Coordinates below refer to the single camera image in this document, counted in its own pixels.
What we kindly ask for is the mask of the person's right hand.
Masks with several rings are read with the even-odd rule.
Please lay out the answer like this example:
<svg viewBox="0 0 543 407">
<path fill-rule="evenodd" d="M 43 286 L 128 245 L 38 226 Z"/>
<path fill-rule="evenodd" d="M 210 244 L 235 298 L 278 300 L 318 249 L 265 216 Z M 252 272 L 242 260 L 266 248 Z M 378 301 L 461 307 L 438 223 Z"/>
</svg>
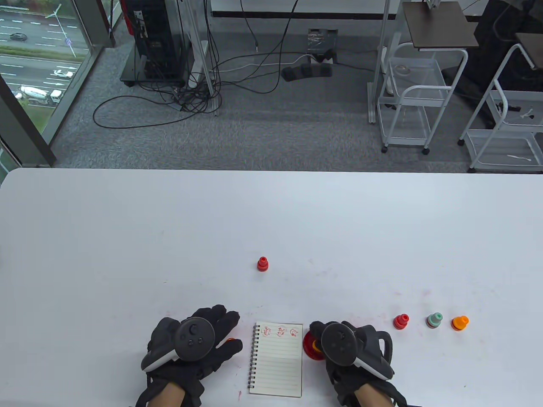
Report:
<svg viewBox="0 0 543 407">
<path fill-rule="evenodd" d="M 408 405 L 391 383 L 392 338 L 372 325 L 347 321 L 310 324 L 316 347 L 324 355 L 328 377 L 341 406 Z"/>
</svg>

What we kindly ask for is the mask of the person's left hand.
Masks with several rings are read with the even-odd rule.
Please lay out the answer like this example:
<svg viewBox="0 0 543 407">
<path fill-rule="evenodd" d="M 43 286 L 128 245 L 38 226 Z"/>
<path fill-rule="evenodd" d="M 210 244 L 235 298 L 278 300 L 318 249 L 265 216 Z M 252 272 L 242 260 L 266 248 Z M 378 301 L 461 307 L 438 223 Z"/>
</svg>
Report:
<svg viewBox="0 0 543 407">
<path fill-rule="evenodd" d="M 200 406 L 202 380 L 242 351 L 241 340 L 227 339 L 238 322 L 239 313 L 221 304 L 200 308 L 182 321 L 162 318 L 141 362 L 147 387 L 136 406 Z"/>
</svg>

